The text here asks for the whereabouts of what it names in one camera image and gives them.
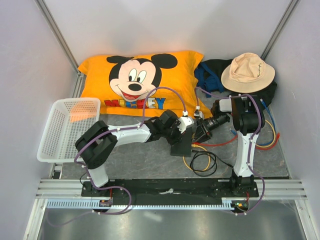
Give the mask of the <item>black TP-Link network switch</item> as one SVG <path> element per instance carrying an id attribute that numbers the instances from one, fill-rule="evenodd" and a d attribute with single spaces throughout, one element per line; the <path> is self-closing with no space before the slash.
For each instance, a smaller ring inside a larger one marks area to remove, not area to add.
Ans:
<path id="1" fill-rule="evenodd" d="M 183 140 L 170 148 L 170 155 L 175 157 L 190 157 L 192 152 L 193 129 L 189 127 L 184 132 Z"/>

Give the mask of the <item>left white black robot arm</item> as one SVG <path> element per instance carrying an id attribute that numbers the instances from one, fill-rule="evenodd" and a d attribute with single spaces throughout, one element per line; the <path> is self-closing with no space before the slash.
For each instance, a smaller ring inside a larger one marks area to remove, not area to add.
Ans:
<path id="1" fill-rule="evenodd" d="M 178 117 L 166 110 L 158 117 L 152 117 L 136 125 L 113 126 L 104 121 L 95 122 L 76 142 L 78 153 L 74 159 L 82 158 L 92 183 L 92 191 L 99 197 L 110 191 L 105 162 L 113 149 L 131 143 L 149 143 L 165 138 L 170 145 L 179 143 L 194 121 L 186 112 Z"/>

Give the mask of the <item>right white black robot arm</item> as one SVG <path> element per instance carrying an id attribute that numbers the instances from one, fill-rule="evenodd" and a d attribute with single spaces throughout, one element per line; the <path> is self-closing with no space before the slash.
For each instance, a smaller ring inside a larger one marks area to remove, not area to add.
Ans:
<path id="1" fill-rule="evenodd" d="M 229 191 L 240 197 L 255 188 L 254 154 L 259 133 L 265 125 L 260 100 L 256 95 L 247 93 L 216 100 L 211 113 L 209 118 L 195 117 L 193 141 L 203 143 L 209 140 L 214 129 L 232 120 L 237 136 L 237 154 L 229 179 Z"/>

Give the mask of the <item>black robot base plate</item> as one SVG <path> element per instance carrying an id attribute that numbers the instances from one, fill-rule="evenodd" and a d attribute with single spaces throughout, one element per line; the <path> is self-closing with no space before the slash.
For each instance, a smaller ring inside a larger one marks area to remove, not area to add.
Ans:
<path id="1" fill-rule="evenodd" d="M 114 190 L 98 190 L 90 181 L 85 181 L 81 189 L 82 197 L 120 197 L 127 189 L 133 197 L 152 195 L 212 196 L 218 198 L 258 197 L 257 183 L 249 186 L 232 186 L 223 178 L 156 178 L 156 179 L 112 179 L 104 187 L 120 187 Z"/>

